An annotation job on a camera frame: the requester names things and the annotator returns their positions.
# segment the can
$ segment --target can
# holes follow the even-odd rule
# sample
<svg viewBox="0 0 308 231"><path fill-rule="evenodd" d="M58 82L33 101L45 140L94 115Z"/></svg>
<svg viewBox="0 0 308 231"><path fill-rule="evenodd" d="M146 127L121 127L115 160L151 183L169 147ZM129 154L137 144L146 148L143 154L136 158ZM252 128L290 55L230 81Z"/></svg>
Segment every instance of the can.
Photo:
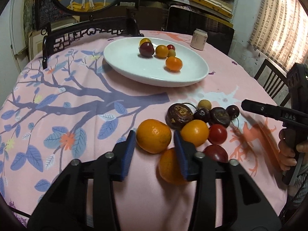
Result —
<svg viewBox="0 0 308 231"><path fill-rule="evenodd" d="M200 29L196 29L193 33L190 46L192 46L194 49L197 50L203 50L207 39L208 39L207 32Z"/></svg>

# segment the table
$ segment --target table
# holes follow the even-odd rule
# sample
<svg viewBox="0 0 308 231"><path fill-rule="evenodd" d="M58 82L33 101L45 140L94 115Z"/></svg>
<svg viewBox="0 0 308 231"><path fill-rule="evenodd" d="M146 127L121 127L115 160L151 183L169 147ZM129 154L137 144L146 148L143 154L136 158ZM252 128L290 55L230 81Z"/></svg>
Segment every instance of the table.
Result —
<svg viewBox="0 0 308 231"><path fill-rule="evenodd" d="M142 33L191 48L188 35ZM143 120L164 122L167 109L176 102L196 105L208 99L213 106L224 108L240 107L244 99L275 104L240 65L209 44L203 51L194 50L210 68L209 75L195 85L161 88L129 80L103 61L105 46L119 38L104 33L88 37L50 57L47 70L42 70L42 58L37 56L20 74L0 111L0 192L11 206L31 214L73 158L83 162L98 158L125 140ZM277 214L287 197L277 161L281 125L241 110L239 130L229 127L222 145L229 158L238 159L252 176ZM136 148L128 177L114 183L123 231L188 228L196 183L178 187L164 182L157 172L159 158L160 154ZM217 205L219 225L219 197Z"/></svg>

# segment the person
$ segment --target person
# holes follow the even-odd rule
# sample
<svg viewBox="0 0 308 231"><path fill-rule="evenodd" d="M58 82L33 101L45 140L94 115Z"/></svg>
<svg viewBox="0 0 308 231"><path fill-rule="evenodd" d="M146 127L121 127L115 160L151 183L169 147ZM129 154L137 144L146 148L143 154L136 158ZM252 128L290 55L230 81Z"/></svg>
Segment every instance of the person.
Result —
<svg viewBox="0 0 308 231"><path fill-rule="evenodd" d="M279 132L280 141L278 143L280 168L283 171L290 170L291 166L296 166L297 163L294 159L294 150L291 149L285 142L285 130L286 129L282 129ZM296 149L300 153L305 153L305 155L294 186L288 186L288 200L292 201L292 206L290 206L290 208L293 209L297 209L299 207L306 194L308 193L308 180L305 181L305 178L308 174L308 140L298 144Z"/></svg>

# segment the hand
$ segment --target hand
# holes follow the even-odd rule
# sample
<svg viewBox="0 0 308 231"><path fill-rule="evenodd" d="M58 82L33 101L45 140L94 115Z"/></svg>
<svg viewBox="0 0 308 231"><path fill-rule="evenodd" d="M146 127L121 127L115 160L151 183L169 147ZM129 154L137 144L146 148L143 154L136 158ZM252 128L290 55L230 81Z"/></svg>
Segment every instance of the hand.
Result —
<svg viewBox="0 0 308 231"><path fill-rule="evenodd" d="M290 170L291 166L296 165L295 152L293 149L288 147L287 143L285 142L285 129L282 129L279 132L279 139L280 142L278 143L279 147L279 159L280 159L280 167L283 171ZM308 162L308 141L304 141L296 146L296 149L300 153L306 153L303 164Z"/></svg>

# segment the blue gripper pad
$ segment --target blue gripper pad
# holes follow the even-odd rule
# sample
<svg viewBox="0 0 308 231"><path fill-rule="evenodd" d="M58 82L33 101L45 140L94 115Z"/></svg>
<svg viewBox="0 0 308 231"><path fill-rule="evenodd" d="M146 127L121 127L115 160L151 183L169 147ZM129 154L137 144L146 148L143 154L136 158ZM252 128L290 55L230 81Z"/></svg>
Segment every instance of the blue gripper pad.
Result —
<svg viewBox="0 0 308 231"><path fill-rule="evenodd" d="M199 164L195 161L195 145L182 139L179 131L174 132L174 146L180 165L181 174L187 181L194 181L199 176Z"/></svg>
<svg viewBox="0 0 308 231"><path fill-rule="evenodd" d="M131 130L126 141L117 143L112 151L115 154L115 160L109 166L111 180L123 181L128 175L135 147L136 133Z"/></svg>

